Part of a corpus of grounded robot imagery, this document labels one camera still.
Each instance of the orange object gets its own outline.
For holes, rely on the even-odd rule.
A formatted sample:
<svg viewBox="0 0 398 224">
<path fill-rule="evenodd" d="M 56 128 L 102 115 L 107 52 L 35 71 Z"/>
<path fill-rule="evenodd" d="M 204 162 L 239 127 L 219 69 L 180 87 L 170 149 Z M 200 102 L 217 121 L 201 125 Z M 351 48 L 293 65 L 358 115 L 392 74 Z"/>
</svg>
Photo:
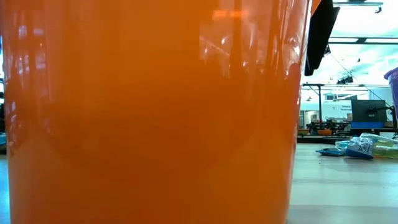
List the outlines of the orange object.
<svg viewBox="0 0 398 224">
<path fill-rule="evenodd" d="M 322 0 L 312 0 L 311 15 L 317 10 Z"/>
<path fill-rule="evenodd" d="M 1 2 L 12 224 L 285 222 L 308 0 Z"/>
<path fill-rule="evenodd" d="M 331 130 L 329 129 L 318 130 L 318 134 L 322 136 L 331 136 Z"/>
<path fill-rule="evenodd" d="M 308 129 L 299 129 L 297 130 L 298 135 L 308 135 L 309 130 Z"/>
</svg>

